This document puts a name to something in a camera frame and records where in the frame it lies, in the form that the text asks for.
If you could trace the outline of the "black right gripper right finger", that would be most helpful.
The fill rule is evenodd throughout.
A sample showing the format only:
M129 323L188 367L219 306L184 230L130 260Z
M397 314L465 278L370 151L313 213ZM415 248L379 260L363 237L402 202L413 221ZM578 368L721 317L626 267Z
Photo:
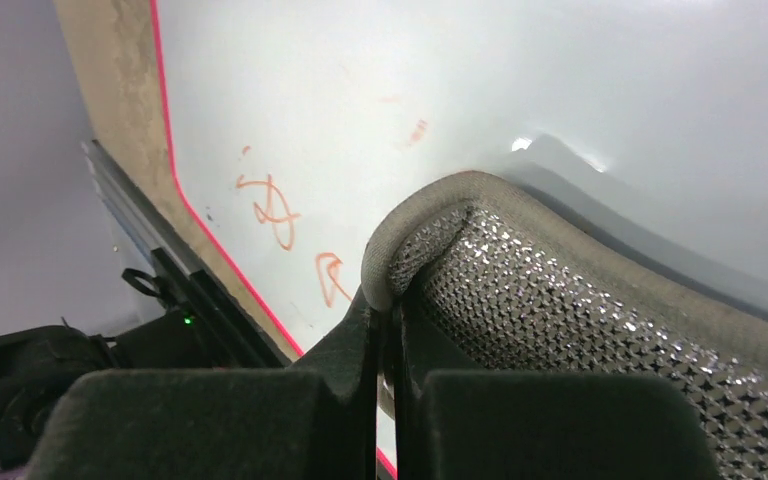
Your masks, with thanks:
M401 479L715 479L693 407L654 376L491 370L383 315Z

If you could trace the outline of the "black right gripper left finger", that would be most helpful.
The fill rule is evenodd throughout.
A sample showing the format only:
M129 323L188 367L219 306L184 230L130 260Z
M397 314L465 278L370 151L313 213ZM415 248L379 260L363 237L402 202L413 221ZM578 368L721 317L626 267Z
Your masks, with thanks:
M378 329L362 293L285 368L104 370L57 403L31 479L372 479Z

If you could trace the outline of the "white board with pink rim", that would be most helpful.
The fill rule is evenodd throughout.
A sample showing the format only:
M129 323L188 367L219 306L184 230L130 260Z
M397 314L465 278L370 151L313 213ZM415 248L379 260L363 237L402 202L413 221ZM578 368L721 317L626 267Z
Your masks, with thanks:
M768 1L155 1L190 213L305 355L371 235L467 171L768 322ZM397 477L378 329L376 458Z

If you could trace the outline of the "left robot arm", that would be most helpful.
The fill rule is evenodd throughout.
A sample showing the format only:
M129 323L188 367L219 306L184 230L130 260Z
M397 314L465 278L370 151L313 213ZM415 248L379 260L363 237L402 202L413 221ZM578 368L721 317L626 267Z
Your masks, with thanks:
M162 315L113 336L67 322L0 336L0 470L25 464L56 403L82 376L111 369L217 365L206 323L213 311L190 288L127 268L123 280L158 301Z

